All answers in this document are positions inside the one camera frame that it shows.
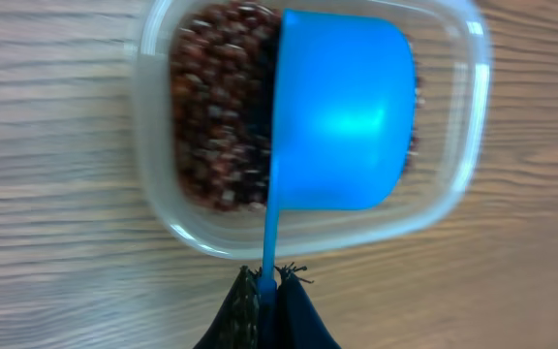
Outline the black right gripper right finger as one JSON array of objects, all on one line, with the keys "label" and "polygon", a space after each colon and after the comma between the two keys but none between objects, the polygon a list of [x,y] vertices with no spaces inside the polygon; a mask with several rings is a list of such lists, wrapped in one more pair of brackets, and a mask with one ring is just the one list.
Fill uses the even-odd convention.
[{"label": "black right gripper right finger", "polygon": [[276,308],[278,348],[340,349],[303,287],[310,280],[297,275],[307,267],[291,263],[276,269],[281,277]]}]

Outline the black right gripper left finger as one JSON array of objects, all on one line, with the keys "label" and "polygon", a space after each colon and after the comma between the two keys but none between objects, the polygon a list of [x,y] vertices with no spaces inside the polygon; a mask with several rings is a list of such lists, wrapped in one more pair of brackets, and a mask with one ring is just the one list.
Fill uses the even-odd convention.
[{"label": "black right gripper left finger", "polygon": [[257,349],[259,300],[257,275],[242,266],[211,325],[194,349]]}]

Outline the blue plastic measuring scoop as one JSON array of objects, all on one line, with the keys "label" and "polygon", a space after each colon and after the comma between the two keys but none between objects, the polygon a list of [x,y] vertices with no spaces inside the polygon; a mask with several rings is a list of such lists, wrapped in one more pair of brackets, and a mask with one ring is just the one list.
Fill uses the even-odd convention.
[{"label": "blue plastic measuring scoop", "polygon": [[367,209],[393,190],[410,148],[415,89],[411,49],[392,23],[284,11],[258,280],[264,303],[276,293],[281,210]]}]

